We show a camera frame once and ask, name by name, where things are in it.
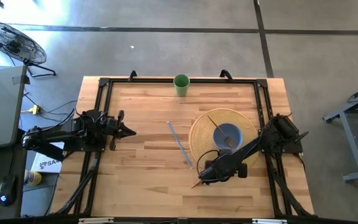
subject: electric fan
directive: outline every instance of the electric fan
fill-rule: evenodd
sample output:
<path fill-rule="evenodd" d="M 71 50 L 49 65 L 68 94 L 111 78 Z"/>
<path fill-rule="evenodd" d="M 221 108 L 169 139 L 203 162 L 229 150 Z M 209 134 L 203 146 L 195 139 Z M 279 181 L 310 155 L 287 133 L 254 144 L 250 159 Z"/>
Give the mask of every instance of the electric fan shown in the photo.
<path fill-rule="evenodd" d="M 27 68 L 32 77 L 56 75 L 54 70 L 40 66 L 40 64 L 47 61 L 47 54 L 39 44 L 17 29 L 2 22 L 0 22 L 0 51 L 14 59 L 20 60 L 26 66 L 36 66 L 52 72 L 34 75 Z"/>

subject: gray metal frame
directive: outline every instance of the gray metal frame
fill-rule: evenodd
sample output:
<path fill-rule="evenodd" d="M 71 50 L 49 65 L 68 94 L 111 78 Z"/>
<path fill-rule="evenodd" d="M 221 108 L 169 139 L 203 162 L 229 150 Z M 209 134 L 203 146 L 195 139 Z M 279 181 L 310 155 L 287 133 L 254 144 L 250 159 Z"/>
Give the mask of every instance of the gray metal frame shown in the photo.
<path fill-rule="evenodd" d="M 330 123 L 335 118 L 341 118 L 342 125 L 344 127 L 347 140 L 349 141 L 349 144 L 351 146 L 353 156 L 354 156 L 354 159 L 356 160 L 356 164 L 357 164 L 357 168 L 358 168 L 358 148 L 357 148 L 356 141 L 354 140 L 355 136 L 352 134 L 352 130 L 351 130 L 351 127 L 349 126 L 349 122 L 347 120 L 347 114 L 346 114 L 346 111 L 349 111 L 349 110 L 357 108 L 357 107 L 358 107 L 358 97 L 355 98 L 354 100 L 351 100 L 350 102 L 348 102 L 341 109 L 338 109 L 335 112 L 332 112 L 332 113 L 328 114 L 327 116 L 323 117 L 323 120 L 326 123 Z M 345 182 L 350 181 L 350 180 L 358 180 L 358 172 L 344 175 L 343 180 Z"/>

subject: wooden tabletop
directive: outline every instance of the wooden tabletop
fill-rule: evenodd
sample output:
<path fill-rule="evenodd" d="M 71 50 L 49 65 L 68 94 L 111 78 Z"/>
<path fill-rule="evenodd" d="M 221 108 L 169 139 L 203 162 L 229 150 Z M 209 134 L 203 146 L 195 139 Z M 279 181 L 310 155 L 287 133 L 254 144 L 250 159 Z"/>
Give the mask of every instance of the wooden tabletop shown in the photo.
<path fill-rule="evenodd" d="M 99 78 L 84 77 L 78 111 L 94 108 Z M 290 114 L 284 81 L 267 81 L 273 113 Z M 118 141 L 115 151 L 102 154 L 92 216 L 273 217 L 264 156 L 249 169 L 246 179 L 233 177 L 227 182 L 190 188 L 198 180 L 196 170 L 189 169 L 166 120 L 195 163 L 188 150 L 191 125 L 197 117 L 216 108 L 236 110 L 260 128 L 254 87 L 250 84 L 191 83 L 187 96 L 179 98 L 171 83 L 115 83 L 109 115 L 124 110 L 124 124 L 137 135 Z M 75 152 L 63 161 L 51 211 L 61 208 L 77 187 L 83 157 L 83 152 Z M 302 163 L 292 154 L 284 154 L 282 159 L 288 188 L 313 213 Z M 280 191 L 278 197 L 284 211 Z"/>

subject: blue bowl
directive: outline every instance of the blue bowl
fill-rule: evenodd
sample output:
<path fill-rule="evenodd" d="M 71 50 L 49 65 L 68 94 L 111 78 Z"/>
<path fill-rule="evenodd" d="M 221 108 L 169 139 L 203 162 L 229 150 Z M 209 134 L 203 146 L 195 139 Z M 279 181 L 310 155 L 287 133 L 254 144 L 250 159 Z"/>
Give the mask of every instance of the blue bowl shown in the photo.
<path fill-rule="evenodd" d="M 219 128 L 223 131 L 223 133 L 227 137 L 233 140 L 234 147 L 231 147 L 228 143 L 226 143 L 225 141 L 226 137 L 222 134 L 222 132 L 220 132 L 218 128 L 215 128 L 213 139 L 216 147 L 218 147 L 218 149 L 230 150 L 230 151 L 239 149 L 243 141 L 243 136 L 240 129 L 236 125 L 229 124 L 229 123 L 221 124 L 219 125 Z"/>

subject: green cup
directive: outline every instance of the green cup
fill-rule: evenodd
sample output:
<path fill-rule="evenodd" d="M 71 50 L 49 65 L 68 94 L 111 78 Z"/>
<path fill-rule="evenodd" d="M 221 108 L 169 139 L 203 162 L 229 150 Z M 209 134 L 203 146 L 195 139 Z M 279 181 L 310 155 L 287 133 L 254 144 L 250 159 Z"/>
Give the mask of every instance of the green cup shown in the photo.
<path fill-rule="evenodd" d="M 187 89 L 189 88 L 190 79 L 187 75 L 181 74 L 175 76 L 173 84 L 178 96 L 186 96 Z"/>

